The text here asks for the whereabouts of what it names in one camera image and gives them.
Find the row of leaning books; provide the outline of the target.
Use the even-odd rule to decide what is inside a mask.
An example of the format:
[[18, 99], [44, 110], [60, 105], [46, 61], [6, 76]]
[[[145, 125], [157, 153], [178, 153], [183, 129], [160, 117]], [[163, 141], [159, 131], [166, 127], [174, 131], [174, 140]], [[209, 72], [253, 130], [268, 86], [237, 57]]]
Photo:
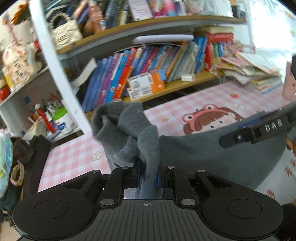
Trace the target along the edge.
[[196, 33], [192, 41], [136, 45], [101, 60], [93, 58], [89, 61], [92, 72], [81, 100], [82, 109], [87, 113], [101, 104], [129, 97], [128, 80], [136, 75], [161, 69], [166, 74], [164, 83], [171, 83], [183, 74], [209, 71], [212, 59], [234, 51], [231, 31], [216, 34], [206, 31]]

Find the cream quilted handbag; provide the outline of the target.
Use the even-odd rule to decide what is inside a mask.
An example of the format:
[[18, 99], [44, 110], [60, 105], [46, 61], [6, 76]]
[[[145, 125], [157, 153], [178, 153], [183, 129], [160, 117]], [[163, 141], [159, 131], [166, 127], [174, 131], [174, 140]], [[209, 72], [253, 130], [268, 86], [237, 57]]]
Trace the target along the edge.
[[58, 13], [51, 18], [49, 31], [56, 50], [83, 38], [76, 21], [66, 13]]

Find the white flat lamp bar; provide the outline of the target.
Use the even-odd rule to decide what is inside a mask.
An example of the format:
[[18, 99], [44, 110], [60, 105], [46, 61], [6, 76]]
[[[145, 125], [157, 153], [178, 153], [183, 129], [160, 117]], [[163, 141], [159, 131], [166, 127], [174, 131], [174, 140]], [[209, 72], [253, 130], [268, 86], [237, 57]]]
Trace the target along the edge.
[[194, 40], [194, 36], [189, 34], [164, 34], [138, 36], [133, 39], [132, 43], [145, 45], [156, 42], [184, 42], [192, 40]]

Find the red tassel ornament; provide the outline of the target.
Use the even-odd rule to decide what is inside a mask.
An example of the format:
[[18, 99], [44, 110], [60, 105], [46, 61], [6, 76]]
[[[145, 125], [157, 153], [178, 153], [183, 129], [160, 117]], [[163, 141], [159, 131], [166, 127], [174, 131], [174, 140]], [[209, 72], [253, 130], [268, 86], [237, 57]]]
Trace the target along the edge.
[[43, 109], [41, 108], [41, 105], [39, 103], [37, 103], [34, 106], [35, 110], [38, 112], [38, 114], [42, 117], [47, 129], [51, 132], [51, 133], [55, 133], [55, 129], [54, 127], [51, 125], [51, 123], [48, 121], [47, 116], [45, 114], [45, 112], [43, 111]]

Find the white tub green lid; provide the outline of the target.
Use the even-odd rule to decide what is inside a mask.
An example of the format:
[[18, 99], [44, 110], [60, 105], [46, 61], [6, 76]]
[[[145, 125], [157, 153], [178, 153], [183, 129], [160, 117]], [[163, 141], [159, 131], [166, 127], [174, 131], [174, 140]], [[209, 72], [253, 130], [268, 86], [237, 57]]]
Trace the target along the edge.
[[74, 121], [65, 107], [57, 109], [52, 115], [52, 120], [62, 134], [71, 133], [76, 128]]

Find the stack of magazines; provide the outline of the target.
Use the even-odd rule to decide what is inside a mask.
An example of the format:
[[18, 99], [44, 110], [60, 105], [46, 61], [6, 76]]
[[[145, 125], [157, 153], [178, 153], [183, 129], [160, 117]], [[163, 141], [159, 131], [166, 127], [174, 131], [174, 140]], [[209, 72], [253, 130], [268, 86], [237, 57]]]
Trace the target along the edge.
[[221, 57], [211, 67], [225, 76], [259, 93], [267, 93], [282, 85], [281, 69], [274, 61], [257, 54], [237, 52], [231, 57]]

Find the upper orange white box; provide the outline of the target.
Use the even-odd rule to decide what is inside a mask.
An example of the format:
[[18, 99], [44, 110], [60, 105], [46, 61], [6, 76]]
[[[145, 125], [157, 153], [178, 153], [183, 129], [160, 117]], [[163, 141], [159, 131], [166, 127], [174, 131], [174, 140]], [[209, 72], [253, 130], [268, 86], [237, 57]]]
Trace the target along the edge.
[[129, 78], [128, 85], [132, 90], [135, 90], [140, 87], [151, 87], [152, 90], [156, 90], [164, 88], [165, 80], [165, 71], [157, 69]]

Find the white charger adapter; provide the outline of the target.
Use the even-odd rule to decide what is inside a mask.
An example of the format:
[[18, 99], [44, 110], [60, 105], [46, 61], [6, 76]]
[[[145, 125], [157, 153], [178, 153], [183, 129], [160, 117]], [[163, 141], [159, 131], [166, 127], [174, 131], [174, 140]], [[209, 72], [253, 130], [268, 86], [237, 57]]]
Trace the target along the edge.
[[183, 82], [194, 82], [196, 79], [196, 75], [195, 74], [183, 74], [181, 76], [181, 80]]

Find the grey sweatpants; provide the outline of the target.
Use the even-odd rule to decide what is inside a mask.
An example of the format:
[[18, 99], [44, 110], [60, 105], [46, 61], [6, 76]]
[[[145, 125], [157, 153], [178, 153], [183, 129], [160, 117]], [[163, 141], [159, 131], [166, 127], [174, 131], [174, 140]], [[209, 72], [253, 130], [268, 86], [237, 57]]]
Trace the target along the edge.
[[168, 197], [168, 191], [157, 187], [158, 170], [166, 166], [190, 174], [204, 169], [250, 189], [268, 181], [277, 186], [279, 168], [289, 158], [285, 134], [257, 144], [222, 148], [219, 137], [233, 131], [237, 124], [187, 136], [160, 136], [138, 102], [112, 102], [98, 107], [91, 126], [111, 169], [132, 167], [140, 160], [139, 185], [125, 191], [125, 197], [130, 199]]

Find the black case at left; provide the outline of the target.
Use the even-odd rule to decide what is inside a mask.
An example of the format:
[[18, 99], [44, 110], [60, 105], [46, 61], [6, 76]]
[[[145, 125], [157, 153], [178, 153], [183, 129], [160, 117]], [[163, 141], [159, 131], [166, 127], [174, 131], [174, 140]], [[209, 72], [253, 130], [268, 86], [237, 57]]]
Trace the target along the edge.
[[30, 141], [17, 138], [13, 145], [13, 163], [24, 166], [23, 197], [38, 192], [43, 169], [51, 149], [51, 142], [44, 136], [33, 137]]

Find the lower orange white box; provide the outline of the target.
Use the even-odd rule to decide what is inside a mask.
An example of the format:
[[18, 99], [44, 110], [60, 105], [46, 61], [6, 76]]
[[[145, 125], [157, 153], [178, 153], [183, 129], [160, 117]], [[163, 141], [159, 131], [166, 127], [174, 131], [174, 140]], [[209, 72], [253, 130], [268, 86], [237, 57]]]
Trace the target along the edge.
[[135, 90], [128, 88], [127, 92], [130, 97], [130, 100], [137, 100], [142, 97], [158, 93], [164, 89], [165, 89], [165, 83], [160, 82], [158, 84], [151, 84], [150, 86], [139, 87]]

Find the pink checkered cartoon tablecloth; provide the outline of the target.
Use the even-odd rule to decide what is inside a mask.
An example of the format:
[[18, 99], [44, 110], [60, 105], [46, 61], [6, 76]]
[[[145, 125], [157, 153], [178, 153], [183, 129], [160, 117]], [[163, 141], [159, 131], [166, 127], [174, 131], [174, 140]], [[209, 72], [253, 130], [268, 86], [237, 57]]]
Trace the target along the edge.
[[[282, 89], [280, 85], [261, 94], [227, 82], [147, 109], [145, 115], [157, 126], [160, 135], [177, 136], [184, 133], [182, 116], [203, 108], [205, 104], [227, 107], [247, 118], [260, 111], [273, 111], [287, 105], [289, 101], [283, 97]], [[102, 145], [91, 133], [86, 133], [50, 151], [38, 190], [48, 189], [94, 169], [110, 173]], [[292, 151], [285, 150], [280, 162], [258, 190], [280, 204], [295, 202], [295, 156]]]

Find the orange white box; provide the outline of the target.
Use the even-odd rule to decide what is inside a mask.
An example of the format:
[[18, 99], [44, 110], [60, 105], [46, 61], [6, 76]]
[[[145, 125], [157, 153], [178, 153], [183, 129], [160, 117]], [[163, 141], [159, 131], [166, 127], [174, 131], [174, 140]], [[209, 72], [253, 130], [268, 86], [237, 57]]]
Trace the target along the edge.
[[156, 90], [164, 88], [165, 80], [165, 71], [157, 69], [129, 78], [128, 85], [132, 90], [135, 90], [140, 87], [151, 87], [152, 90]]
[[160, 82], [158, 84], [151, 84], [150, 86], [139, 87], [135, 90], [128, 88], [127, 92], [130, 97], [130, 100], [137, 100], [142, 97], [158, 93], [164, 89], [165, 89], [165, 83]]

